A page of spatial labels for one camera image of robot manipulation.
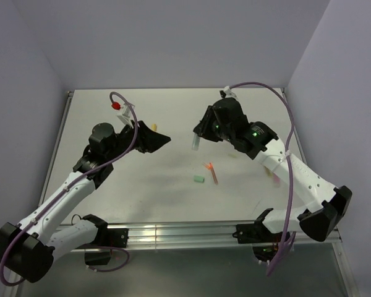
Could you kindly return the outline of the green highlighter pen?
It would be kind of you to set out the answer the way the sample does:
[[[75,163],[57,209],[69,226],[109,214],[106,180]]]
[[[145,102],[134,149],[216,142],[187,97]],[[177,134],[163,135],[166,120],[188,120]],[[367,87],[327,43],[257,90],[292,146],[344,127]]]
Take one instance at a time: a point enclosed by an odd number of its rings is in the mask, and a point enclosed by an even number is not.
[[[194,138],[192,141],[192,150],[197,151],[200,145],[200,136],[198,134],[194,134]]]

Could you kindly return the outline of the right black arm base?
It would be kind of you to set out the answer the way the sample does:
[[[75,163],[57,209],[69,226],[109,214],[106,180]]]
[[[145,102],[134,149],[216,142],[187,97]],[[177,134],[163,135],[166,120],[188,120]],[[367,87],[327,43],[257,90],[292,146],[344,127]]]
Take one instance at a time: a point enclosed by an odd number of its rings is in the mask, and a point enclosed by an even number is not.
[[[236,225],[236,230],[232,237],[238,244],[257,244],[253,247],[255,257],[262,261],[272,260],[279,249],[283,232],[271,233],[262,223],[248,223]]]

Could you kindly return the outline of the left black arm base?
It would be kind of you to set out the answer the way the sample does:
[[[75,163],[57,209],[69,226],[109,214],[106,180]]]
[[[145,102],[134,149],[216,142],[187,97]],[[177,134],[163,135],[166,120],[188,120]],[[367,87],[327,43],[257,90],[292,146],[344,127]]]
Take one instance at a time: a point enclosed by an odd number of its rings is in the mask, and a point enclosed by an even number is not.
[[[109,264],[116,248],[127,247],[129,235],[128,228],[109,228],[103,239],[97,239],[90,244],[84,245],[86,249],[98,249],[98,246],[105,246],[98,252],[85,251],[84,261],[88,266],[106,266]]]

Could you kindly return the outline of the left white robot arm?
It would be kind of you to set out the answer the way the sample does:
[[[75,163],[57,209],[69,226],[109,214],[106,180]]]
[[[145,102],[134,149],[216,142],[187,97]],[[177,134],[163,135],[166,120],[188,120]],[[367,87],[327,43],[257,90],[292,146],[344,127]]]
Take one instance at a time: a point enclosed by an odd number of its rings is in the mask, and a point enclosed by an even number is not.
[[[153,153],[171,141],[169,136],[151,130],[143,121],[126,125],[115,132],[109,123],[97,124],[77,161],[59,189],[18,224],[0,228],[0,281],[8,282],[4,270],[20,275],[22,280],[41,280],[54,261],[84,245],[101,248],[106,244],[108,224],[95,215],[86,215],[76,224],[58,231],[61,222],[87,196],[97,190],[112,173],[113,163],[128,152]]]

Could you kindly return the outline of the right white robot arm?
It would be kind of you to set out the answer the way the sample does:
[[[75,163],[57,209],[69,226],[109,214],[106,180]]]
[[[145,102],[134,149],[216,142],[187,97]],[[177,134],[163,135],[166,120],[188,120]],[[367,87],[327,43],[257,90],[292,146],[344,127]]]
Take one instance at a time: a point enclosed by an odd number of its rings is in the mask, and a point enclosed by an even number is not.
[[[235,98],[208,106],[194,128],[199,137],[229,142],[238,152],[268,168],[303,201],[291,210],[288,231],[304,232],[324,242],[348,209],[352,191],[324,180],[286,149],[284,142],[263,122],[250,122]]]

